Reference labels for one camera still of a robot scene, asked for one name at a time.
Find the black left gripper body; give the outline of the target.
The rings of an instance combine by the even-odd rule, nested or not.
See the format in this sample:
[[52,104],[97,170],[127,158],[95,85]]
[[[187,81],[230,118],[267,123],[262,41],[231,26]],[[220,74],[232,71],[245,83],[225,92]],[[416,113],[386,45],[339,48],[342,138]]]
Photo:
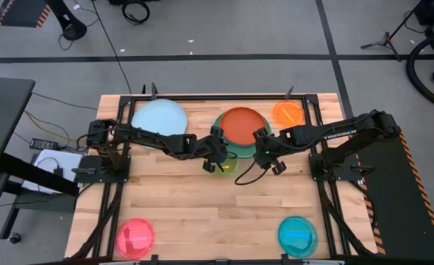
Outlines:
[[217,163],[218,167],[222,169],[220,163],[223,163],[225,160],[219,155],[219,152],[226,153],[226,150],[219,149],[219,144],[224,142],[223,134],[224,131],[220,127],[212,126],[209,137],[204,141],[208,154],[204,156],[202,168],[207,172],[215,171],[215,166],[212,163]]

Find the small yellow-green translucent plate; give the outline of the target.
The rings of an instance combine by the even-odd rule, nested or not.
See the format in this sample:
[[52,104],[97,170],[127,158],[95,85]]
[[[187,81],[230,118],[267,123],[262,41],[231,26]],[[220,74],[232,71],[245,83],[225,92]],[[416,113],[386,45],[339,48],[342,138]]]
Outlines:
[[227,158],[223,163],[220,163],[222,169],[218,167],[217,163],[212,163],[212,165],[215,166],[215,171],[213,172],[213,175],[217,177],[229,177],[237,169],[238,159]]

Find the large green plastic plate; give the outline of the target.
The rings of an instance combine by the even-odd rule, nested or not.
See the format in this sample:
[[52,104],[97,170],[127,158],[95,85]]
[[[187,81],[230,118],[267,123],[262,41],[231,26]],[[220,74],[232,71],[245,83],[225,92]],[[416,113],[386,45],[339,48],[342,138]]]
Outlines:
[[[223,117],[223,113],[214,121],[213,126],[215,127],[220,127],[220,120]],[[271,130],[271,126],[270,124],[267,122],[267,120],[263,117],[264,122],[266,123],[266,130],[268,131],[268,133],[272,133]],[[228,141],[224,136],[223,136],[223,140],[224,143],[227,144],[227,151],[228,152],[232,152],[236,155],[236,157],[241,158],[241,159],[248,159],[248,158],[252,158],[254,153],[256,153],[256,148],[255,145],[251,145],[251,146],[239,146],[237,144],[232,143],[231,141]]]

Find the large orange plastic plate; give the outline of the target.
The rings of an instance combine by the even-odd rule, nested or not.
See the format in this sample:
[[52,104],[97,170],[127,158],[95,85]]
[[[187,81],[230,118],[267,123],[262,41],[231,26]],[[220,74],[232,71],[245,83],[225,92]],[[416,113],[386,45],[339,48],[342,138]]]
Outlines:
[[266,120],[249,107],[234,107],[223,113],[218,124],[228,141],[238,146],[251,146],[255,143],[253,133],[264,128]]

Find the large light blue plastic plate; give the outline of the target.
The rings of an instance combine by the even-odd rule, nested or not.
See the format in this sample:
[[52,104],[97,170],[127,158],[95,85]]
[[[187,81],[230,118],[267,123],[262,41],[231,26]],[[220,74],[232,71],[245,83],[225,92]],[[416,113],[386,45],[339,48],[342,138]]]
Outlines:
[[176,102],[156,99],[139,107],[132,117],[131,125],[152,133],[170,136],[185,133],[188,117]]

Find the small red translucent plate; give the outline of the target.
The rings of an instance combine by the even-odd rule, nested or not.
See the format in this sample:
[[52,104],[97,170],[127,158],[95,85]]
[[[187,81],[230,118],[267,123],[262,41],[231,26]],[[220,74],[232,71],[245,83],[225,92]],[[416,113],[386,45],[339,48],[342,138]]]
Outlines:
[[153,249],[155,232],[152,224],[142,218],[126,220],[115,235],[115,251],[126,260],[141,260]]

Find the small orange translucent plate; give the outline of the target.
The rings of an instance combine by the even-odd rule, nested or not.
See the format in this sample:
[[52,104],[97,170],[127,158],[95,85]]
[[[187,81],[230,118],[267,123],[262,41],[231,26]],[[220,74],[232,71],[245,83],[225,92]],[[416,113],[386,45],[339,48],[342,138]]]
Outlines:
[[298,102],[291,100],[277,102],[273,106],[272,116],[282,128],[303,125],[305,120],[305,112],[302,106]]

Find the small teal translucent plate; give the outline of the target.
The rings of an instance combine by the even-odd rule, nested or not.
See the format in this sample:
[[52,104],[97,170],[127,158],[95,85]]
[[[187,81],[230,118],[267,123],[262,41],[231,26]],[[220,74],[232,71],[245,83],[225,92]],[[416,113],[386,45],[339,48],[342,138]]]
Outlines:
[[293,258],[310,257],[319,243],[313,223],[302,216],[283,219],[277,230],[277,240],[283,251]]

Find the large black hazard-edged mat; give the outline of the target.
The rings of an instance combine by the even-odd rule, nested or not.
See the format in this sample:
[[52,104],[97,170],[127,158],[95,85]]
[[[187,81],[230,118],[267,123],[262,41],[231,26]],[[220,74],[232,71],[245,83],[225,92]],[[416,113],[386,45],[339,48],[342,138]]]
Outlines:
[[387,258],[404,258],[421,265],[434,262],[434,211],[405,139],[378,142],[359,151],[376,217],[374,234]]

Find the black tripod stand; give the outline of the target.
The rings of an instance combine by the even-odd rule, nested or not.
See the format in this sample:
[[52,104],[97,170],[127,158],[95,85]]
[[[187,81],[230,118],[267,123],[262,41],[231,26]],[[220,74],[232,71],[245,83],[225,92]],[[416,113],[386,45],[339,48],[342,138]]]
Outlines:
[[364,45],[362,45],[360,48],[361,48],[362,50],[365,50],[365,49],[368,49],[368,48],[371,48],[371,47],[380,46],[380,47],[384,47],[384,48],[390,49],[390,50],[393,52],[393,54],[394,54],[394,58],[395,58],[398,62],[401,62],[401,61],[402,61],[401,55],[400,55],[400,53],[396,50],[396,48],[394,47],[394,44],[393,44],[393,41],[392,41],[393,38],[394,38],[394,36],[398,33],[398,31],[399,31],[401,28],[404,27],[404,28],[406,28],[406,29],[408,29],[408,30],[410,30],[410,31],[412,31],[412,32],[417,33],[417,34],[425,35],[426,31],[430,29],[430,26],[428,26],[426,29],[420,31],[420,30],[417,30],[417,29],[414,29],[414,28],[410,28],[410,27],[407,26],[407,22],[408,22],[408,20],[410,19],[410,17],[411,17],[415,12],[417,12],[417,11],[419,11],[419,10],[421,9],[421,1],[422,1],[422,0],[420,0],[419,3],[416,4],[415,7],[414,7],[412,10],[409,10],[409,11],[407,11],[407,12],[404,14],[404,18],[403,18],[402,22],[398,25],[398,27],[397,27],[397,28],[396,28],[392,33],[390,33],[390,32],[385,32],[385,33],[383,34],[383,38],[382,38],[381,40],[376,41],[376,42],[373,42],[373,43],[364,44]]

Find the black power adapter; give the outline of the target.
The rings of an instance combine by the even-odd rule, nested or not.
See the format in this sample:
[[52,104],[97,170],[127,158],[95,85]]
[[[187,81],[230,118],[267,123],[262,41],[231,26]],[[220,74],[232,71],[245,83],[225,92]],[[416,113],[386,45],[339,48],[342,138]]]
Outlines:
[[44,150],[44,149],[58,150],[59,144],[54,141],[47,141],[43,139],[33,138],[29,143],[29,148],[37,149],[37,150]]

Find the white board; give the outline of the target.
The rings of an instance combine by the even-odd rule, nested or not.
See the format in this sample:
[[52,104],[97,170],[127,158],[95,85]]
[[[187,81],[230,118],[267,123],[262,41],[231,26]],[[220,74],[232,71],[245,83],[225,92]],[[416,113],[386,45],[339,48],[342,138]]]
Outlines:
[[40,152],[33,165],[73,182],[76,174],[72,169],[79,166],[81,159],[80,154],[45,149]]

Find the black stand base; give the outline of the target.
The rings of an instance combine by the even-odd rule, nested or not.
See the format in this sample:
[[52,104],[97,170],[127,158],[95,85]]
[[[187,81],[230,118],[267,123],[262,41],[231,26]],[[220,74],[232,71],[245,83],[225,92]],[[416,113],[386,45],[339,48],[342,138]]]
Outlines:
[[45,0],[63,31],[66,40],[79,40],[84,37],[87,27],[67,8],[63,0]]

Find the small hazard striped mat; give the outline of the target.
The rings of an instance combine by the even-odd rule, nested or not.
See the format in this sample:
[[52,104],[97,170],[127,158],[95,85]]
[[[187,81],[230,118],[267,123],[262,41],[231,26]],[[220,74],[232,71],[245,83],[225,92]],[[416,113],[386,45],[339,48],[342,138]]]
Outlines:
[[10,0],[1,14],[0,26],[41,28],[50,12],[45,0]]

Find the black desk leg frame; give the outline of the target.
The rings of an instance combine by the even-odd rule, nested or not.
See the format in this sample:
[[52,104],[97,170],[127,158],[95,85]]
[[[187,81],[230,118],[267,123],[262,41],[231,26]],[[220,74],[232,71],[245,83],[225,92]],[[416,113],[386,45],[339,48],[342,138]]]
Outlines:
[[4,192],[18,195],[21,191],[19,183],[13,183],[11,188],[9,188],[8,180],[10,176],[28,180],[40,186],[59,191],[61,194],[73,197],[77,197],[79,194],[79,187],[76,183],[40,169],[7,153],[0,154],[0,198]]

